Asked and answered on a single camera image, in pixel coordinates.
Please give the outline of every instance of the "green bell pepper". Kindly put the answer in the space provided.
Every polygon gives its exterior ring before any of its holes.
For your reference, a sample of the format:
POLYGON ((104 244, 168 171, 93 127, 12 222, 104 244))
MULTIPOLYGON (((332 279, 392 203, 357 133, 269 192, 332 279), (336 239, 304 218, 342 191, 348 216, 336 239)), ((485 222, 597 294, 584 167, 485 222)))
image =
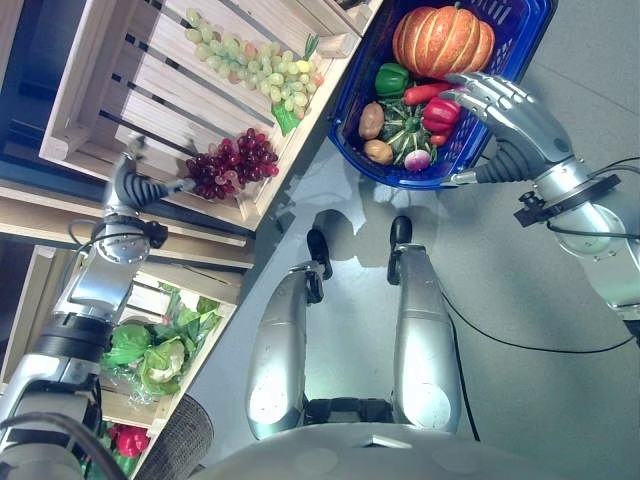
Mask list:
POLYGON ((397 63, 384 63, 376 74, 376 93, 379 97, 401 97, 409 84, 409 71, 397 63))

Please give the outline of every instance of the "gray floor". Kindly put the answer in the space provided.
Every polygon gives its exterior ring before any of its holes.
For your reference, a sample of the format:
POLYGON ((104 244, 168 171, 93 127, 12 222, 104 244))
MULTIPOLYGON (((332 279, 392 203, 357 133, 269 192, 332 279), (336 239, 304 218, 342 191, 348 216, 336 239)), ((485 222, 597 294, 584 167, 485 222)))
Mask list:
MULTIPOLYGON (((570 132, 594 167, 638 155, 638 2, 561 0, 522 84, 570 132)), ((621 174, 638 196, 637 178, 621 174)), ((290 265, 306 259, 305 234, 324 225, 334 278, 308 311, 309 397, 387 397, 398 291, 385 281, 387 235, 398 214, 414 222, 444 289, 470 320, 514 342, 589 348, 627 336, 580 266, 542 226, 512 214, 527 186, 417 193, 361 177, 328 141, 284 192, 258 237, 270 254, 245 302, 191 388, 209 412, 212 465, 253 441, 243 409, 256 324, 290 265)), ((638 348, 598 355, 502 346, 460 324, 462 361, 482 440, 571 479, 640 478, 638 348)), ((466 417, 460 435, 470 436, 466 417)))

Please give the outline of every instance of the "red bell pepper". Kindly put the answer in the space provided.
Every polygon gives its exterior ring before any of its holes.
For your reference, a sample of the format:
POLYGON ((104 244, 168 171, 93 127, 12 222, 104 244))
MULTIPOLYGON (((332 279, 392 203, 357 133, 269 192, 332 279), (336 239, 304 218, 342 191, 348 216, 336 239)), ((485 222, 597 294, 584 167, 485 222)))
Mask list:
POLYGON ((407 88, 404 91, 405 105, 413 106, 426 103, 440 92, 453 88, 453 85, 446 82, 430 83, 428 85, 420 85, 417 87, 407 88))
POLYGON ((452 100, 434 97, 422 113, 422 125, 432 133, 453 129, 460 116, 460 106, 452 100))
POLYGON ((147 430, 141 427, 122 425, 116 436, 116 449, 124 457, 138 457, 149 446, 147 430))

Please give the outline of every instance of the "green squash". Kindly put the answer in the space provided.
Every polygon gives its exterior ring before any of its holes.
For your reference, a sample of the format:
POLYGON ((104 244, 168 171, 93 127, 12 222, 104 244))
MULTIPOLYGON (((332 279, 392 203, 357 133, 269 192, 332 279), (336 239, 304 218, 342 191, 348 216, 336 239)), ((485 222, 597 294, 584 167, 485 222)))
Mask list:
POLYGON ((400 99, 378 100, 384 110, 384 125, 379 138, 393 150, 393 164, 403 165, 415 150, 430 151, 429 132, 422 126, 424 105, 409 107, 400 99))

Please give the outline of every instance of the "potato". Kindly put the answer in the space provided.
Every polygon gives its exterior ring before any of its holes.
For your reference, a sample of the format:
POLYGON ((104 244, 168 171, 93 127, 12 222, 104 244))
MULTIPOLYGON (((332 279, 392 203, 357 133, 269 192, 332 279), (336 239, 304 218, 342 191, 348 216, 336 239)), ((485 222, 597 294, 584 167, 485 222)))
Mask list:
POLYGON ((364 153, 372 162, 389 165, 393 161, 393 150, 382 140, 369 140, 364 144, 364 153))
POLYGON ((365 140, 371 140, 376 138, 382 130, 384 125, 384 110, 376 103, 371 102, 362 109, 362 115, 360 115, 360 125, 358 126, 358 133, 361 138, 365 140))

